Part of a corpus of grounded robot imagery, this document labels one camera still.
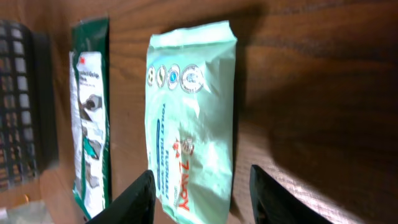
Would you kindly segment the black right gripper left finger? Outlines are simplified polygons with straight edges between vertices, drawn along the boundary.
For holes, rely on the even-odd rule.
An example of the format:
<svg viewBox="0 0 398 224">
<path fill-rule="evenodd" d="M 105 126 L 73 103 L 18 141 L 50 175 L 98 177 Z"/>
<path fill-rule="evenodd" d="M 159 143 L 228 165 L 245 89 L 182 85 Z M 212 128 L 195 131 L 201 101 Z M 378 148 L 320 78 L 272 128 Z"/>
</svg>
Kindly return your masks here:
<svg viewBox="0 0 398 224">
<path fill-rule="evenodd" d="M 87 224 L 153 224 L 154 212 L 155 180 L 153 172 L 146 170 Z"/>
</svg>

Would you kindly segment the green white package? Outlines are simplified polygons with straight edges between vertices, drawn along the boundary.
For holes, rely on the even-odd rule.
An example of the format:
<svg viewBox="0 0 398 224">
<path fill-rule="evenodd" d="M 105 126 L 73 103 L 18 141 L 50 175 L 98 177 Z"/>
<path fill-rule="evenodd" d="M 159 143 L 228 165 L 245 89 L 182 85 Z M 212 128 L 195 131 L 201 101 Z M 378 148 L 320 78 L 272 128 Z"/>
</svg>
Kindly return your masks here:
<svg viewBox="0 0 398 224">
<path fill-rule="evenodd" d="M 111 202 L 108 41 L 107 17 L 81 21 L 72 27 L 69 59 L 73 195 L 88 220 Z"/>
</svg>

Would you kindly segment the light green wipes pack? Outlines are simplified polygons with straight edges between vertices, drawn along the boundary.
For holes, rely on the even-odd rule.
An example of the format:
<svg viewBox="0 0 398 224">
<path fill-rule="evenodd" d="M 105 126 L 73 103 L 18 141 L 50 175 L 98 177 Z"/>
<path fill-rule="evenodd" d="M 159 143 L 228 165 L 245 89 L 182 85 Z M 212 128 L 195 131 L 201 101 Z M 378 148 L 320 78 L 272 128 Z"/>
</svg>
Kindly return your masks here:
<svg viewBox="0 0 398 224">
<path fill-rule="evenodd" d="M 148 168 L 177 223 L 225 223 L 233 181 L 237 38 L 228 21 L 153 35 L 147 49 Z"/>
</svg>

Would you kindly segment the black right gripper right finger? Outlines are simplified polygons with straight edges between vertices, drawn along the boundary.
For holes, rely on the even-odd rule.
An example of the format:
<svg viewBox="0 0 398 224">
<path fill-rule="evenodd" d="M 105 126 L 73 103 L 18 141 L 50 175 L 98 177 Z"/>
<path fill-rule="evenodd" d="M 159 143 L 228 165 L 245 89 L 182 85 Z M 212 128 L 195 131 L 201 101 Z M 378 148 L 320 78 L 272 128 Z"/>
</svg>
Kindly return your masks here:
<svg viewBox="0 0 398 224">
<path fill-rule="evenodd" d="M 258 165 L 251 166 L 249 189 L 256 224 L 331 224 Z"/>
</svg>

